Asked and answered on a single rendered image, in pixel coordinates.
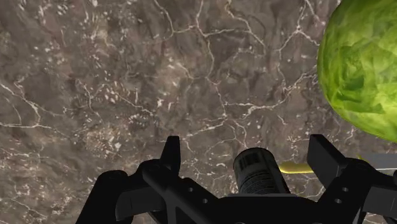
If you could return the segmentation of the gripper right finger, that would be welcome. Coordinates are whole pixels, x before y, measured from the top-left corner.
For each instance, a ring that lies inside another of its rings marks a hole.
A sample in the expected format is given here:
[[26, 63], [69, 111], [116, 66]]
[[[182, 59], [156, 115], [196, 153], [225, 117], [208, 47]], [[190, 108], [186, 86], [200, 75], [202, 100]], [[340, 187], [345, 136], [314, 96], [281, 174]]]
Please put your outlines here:
[[367, 213], [397, 224], [397, 171], [390, 176], [345, 157], [321, 134], [309, 138], [307, 163], [325, 187], [312, 224], [363, 224]]

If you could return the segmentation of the green lettuce head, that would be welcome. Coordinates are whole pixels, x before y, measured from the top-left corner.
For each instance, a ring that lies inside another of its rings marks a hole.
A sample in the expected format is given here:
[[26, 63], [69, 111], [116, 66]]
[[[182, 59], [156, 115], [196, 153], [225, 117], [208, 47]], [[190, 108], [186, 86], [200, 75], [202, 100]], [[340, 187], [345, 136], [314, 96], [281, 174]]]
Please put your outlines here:
[[397, 0], [341, 0], [324, 30], [317, 75], [339, 116], [397, 143]]

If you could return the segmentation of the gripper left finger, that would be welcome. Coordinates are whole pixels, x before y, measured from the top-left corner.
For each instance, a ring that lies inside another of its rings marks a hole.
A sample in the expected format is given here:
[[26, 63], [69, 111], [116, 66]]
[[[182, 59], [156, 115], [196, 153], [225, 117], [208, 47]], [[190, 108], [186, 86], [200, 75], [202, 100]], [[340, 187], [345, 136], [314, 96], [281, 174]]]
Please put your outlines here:
[[161, 157], [142, 162], [136, 172], [103, 172], [76, 224], [132, 224], [149, 213], [157, 224], [221, 224], [217, 198], [190, 178], [180, 178], [180, 140], [169, 136]]

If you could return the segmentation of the yellow handled grey knife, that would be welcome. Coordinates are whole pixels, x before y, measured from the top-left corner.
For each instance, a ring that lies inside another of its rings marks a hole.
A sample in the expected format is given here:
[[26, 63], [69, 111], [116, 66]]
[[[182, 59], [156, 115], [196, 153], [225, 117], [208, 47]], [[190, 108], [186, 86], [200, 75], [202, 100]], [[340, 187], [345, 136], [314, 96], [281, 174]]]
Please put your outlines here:
[[[362, 153], [357, 155], [357, 159], [368, 162], [374, 169], [385, 174], [397, 170], [397, 153]], [[279, 169], [285, 174], [310, 174], [314, 172], [306, 163], [297, 164], [290, 161], [280, 163]]]

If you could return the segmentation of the black cylindrical bottle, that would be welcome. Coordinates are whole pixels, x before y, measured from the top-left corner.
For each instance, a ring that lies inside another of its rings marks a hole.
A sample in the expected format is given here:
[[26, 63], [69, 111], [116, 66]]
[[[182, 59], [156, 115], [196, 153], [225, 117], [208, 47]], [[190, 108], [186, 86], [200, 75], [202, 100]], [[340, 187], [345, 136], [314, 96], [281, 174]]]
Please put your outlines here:
[[233, 171], [239, 193], [290, 193], [273, 154], [265, 148], [249, 148], [240, 152]]

